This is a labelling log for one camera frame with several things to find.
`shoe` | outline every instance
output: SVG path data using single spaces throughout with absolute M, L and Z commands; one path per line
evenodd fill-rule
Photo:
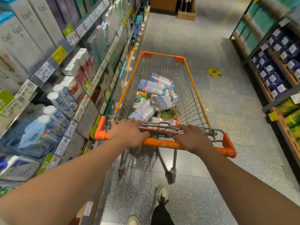
M 159 204 L 166 205 L 169 201 L 168 190 L 164 185 L 160 185 L 155 192 L 155 204 L 154 208 Z
M 139 222 L 138 218 L 135 215 L 133 215 L 127 221 L 127 225 L 140 225 L 140 222 Z

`floor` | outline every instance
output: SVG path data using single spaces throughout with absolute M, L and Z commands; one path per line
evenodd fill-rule
M 212 127 L 227 132 L 237 150 L 232 161 L 300 205 L 299 185 L 228 40 L 249 2 L 196 0 L 195 21 L 151 13 L 142 50 L 186 57 Z M 210 67 L 219 68 L 222 76 L 210 76 Z M 173 150 L 160 151 L 170 169 Z M 126 224 L 131 215 L 149 224 L 155 188 L 161 184 L 167 185 L 166 207 L 176 225 L 237 224 L 198 157 L 178 151 L 172 185 L 153 150 L 141 148 L 129 155 L 122 179 L 119 160 L 107 174 L 94 225 Z

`speckled floor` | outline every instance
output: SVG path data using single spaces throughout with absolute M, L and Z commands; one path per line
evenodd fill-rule
M 142 49 L 186 57 L 212 127 L 227 132 L 236 147 L 238 155 L 232 160 L 300 205 L 299 185 L 228 40 L 249 1 L 196 0 L 195 21 L 151 13 Z M 209 67 L 219 68 L 222 76 L 210 76 Z M 170 169 L 173 150 L 160 151 Z M 119 159 L 107 174 L 94 225 L 126 224 L 131 215 L 149 224 L 155 188 L 161 184 L 169 190 L 166 207 L 176 225 L 236 224 L 198 157 L 178 151 L 172 185 L 153 150 L 141 149 L 134 159 L 129 155 L 122 179 Z

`orange cart handle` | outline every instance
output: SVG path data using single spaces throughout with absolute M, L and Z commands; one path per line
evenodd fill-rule
M 109 139 L 109 132 L 106 132 L 103 130 L 104 125 L 105 125 L 105 117 L 102 116 L 99 126 L 97 128 L 96 134 L 95 134 L 96 141 Z M 155 138 L 147 138 L 142 143 L 142 145 L 184 150 L 177 141 L 160 140 L 160 139 L 155 139 Z M 223 145 L 223 147 L 215 147 L 215 149 L 217 149 L 221 154 L 225 155 L 226 157 L 230 157 L 230 158 L 236 157 L 236 150 L 235 150 L 233 144 L 231 143 L 231 140 L 229 139 L 227 133 L 224 133 L 222 145 Z

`shopping cart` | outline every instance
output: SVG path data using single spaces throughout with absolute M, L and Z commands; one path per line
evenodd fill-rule
M 177 117 L 178 122 L 183 125 L 192 124 L 200 127 L 205 135 L 214 143 L 222 142 L 223 147 L 215 147 L 215 149 L 227 157 L 235 158 L 236 151 L 227 133 L 219 129 L 211 128 L 184 57 L 142 52 L 132 70 L 132 74 L 120 98 L 115 113 L 110 118 L 114 119 L 118 124 L 122 118 L 127 118 L 130 113 L 132 113 L 133 100 L 136 96 L 139 82 L 141 79 L 150 80 L 152 73 L 157 73 L 175 83 L 175 93 L 179 97 L 176 107 L 181 114 Z M 109 133 L 104 131 L 104 125 L 105 117 L 103 116 L 96 131 L 96 140 L 109 139 Z M 139 129 L 141 131 L 150 132 L 150 137 L 142 144 L 156 147 L 155 150 L 164 167 L 166 177 L 169 182 L 174 183 L 177 173 L 177 150 L 183 150 L 183 148 L 178 142 L 167 139 L 172 138 L 175 134 L 184 135 L 183 130 L 179 126 L 170 125 L 167 122 L 152 123 L 146 121 L 142 122 Z M 174 149 L 173 167 L 170 171 L 167 170 L 158 147 Z M 119 176 L 124 174 L 124 157 L 125 152 L 122 153 L 121 161 L 118 166 Z

